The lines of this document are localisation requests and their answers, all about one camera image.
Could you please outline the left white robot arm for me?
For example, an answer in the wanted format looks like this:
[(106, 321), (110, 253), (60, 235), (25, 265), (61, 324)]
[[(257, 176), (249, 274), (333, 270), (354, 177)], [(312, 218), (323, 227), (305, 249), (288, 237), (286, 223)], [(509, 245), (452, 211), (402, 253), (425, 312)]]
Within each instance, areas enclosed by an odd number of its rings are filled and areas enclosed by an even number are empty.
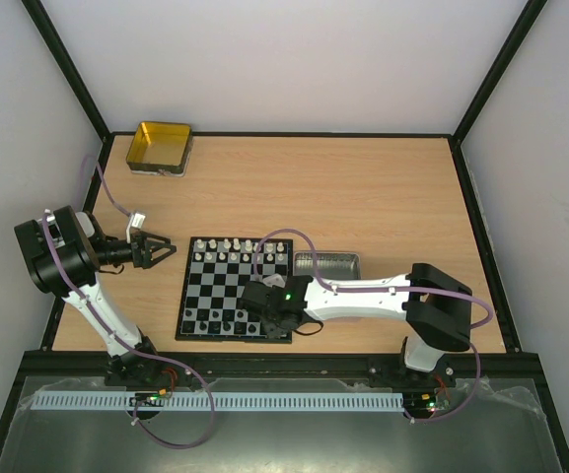
[(22, 256), (36, 287), (76, 308), (107, 349), (107, 375), (126, 384), (172, 384), (178, 374), (161, 360), (154, 344), (129, 320), (103, 288), (107, 266), (150, 269), (176, 253), (167, 237), (141, 230), (133, 218), (126, 238), (108, 236), (93, 214), (70, 206), (45, 211), (38, 220), (14, 227)]

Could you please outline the pink tin with chess pieces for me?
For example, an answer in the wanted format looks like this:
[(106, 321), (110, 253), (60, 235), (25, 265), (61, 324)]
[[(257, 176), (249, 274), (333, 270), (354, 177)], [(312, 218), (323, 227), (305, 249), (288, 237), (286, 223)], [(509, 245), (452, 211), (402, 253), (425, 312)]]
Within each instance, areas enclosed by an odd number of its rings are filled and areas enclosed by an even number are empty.
[[(317, 267), (325, 279), (360, 280), (360, 258), (353, 252), (317, 252)], [(298, 251), (294, 254), (293, 273), (295, 275), (314, 276), (313, 254), (310, 251)]]

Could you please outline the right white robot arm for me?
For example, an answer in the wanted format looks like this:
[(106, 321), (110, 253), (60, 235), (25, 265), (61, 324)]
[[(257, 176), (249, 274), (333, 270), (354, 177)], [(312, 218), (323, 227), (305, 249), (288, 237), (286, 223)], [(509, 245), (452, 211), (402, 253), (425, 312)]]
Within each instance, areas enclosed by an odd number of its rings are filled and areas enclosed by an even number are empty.
[(398, 362), (400, 378), (417, 386), (447, 353), (470, 349), (472, 290), (427, 263), (407, 274), (377, 280), (329, 280), (310, 275), (269, 276), (247, 282), (239, 308), (258, 318), (269, 338), (307, 324), (349, 318), (398, 320), (413, 334)]

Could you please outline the black and silver chessboard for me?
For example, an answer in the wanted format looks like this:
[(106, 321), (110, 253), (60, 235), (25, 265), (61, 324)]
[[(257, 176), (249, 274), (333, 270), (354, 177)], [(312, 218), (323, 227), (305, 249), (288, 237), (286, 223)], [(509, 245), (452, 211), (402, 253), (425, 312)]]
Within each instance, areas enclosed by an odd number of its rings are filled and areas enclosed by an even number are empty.
[(239, 308), (238, 300), (254, 275), (293, 274), (293, 241), (274, 238), (253, 252), (249, 237), (194, 236), (189, 241), (175, 338), (192, 341), (269, 343), (260, 319)]

